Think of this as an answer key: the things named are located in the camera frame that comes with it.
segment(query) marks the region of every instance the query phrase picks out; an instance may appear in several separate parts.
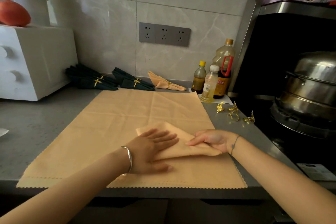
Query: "silver bangle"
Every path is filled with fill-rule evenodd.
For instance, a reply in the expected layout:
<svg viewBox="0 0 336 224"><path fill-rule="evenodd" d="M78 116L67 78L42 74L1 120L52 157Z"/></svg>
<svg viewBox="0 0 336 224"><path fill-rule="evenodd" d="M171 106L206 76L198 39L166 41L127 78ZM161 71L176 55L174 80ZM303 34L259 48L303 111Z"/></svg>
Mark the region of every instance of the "silver bangle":
<svg viewBox="0 0 336 224"><path fill-rule="evenodd" d="M129 151L129 149L128 149L127 147L125 147L125 146L121 146L121 148L125 148L125 149L127 150L127 152L128 152L129 162L131 162L131 165L130 165L130 167L129 167L127 173L123 174L123 175L127 175L127 174L131 171L131 169L132 169L132 155L131 155L131 152Z"/></svg>

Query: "white cap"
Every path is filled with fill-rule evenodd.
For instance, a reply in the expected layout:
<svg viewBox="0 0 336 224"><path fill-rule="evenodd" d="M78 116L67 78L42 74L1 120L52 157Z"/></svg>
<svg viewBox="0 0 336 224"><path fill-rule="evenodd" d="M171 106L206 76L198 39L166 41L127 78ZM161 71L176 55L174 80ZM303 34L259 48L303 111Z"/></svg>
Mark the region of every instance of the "white cap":
<svg viewBox="0 0 336 224"><path fill-rule="evenodd" d="M219 66L211 65L211 66L210 66L210 70L212 70L212 71L214 71L214 72L218 72L218 71L219 71Z"/></svg>

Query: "sauce bottle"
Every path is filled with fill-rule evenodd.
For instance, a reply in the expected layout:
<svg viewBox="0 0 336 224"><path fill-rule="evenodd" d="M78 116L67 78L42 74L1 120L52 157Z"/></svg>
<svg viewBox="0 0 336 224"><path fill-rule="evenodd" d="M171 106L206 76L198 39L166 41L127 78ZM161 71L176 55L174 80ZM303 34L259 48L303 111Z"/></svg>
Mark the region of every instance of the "sauce bottle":
<svg viewBox="0 0 336 224"><path fill-rule="evenodd" d="M221 68L223 66L224 58L232 57L225 59L223 69L220 69L218 72L218 83L213 96L216 99L224 97L226 90L229 86L229 82L231 80L231 67L229 67L229 63L232 63L233 57L236 55L236 51L233 49L232 44L233 40L227 39L225 45L223 45L216 51L216 56L212 59L212 65L216 65Z"/></svg>
<svg viewBox="0 0 336 224"><path fill-rule="evenodd" d="M207 76L207 71L204 69L205 61L201 61L199 63L199 68L196 69L194 73L194 81L192 82L191 91L196 91L197 94L201 94L203 92L205 77Z"/></svg>
<svg viewBox="0 0 336 224"><path fill-rule="evenodd" d="M216 89L216 85L218 82L218 73L219 67L216 65L210 66L210 71L205 77L203 92L201 95L201 101L206 103L213 102L213 94Z"/></svg>

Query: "gas stove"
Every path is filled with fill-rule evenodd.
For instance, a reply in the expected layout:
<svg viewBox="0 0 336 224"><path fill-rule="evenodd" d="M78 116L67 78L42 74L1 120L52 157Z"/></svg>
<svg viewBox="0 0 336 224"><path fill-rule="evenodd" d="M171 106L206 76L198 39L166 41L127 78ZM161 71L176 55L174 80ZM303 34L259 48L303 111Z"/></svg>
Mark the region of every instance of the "gas stove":
<svg viewBox="0 0 336 224"><path fill-rule="evenodd" d="M336 174L336 136L319 139L294 131L274 119L272 101L257 99L232 99L246 115L254 111L255 125L281 150L294 164L322 164Z"/></svg>

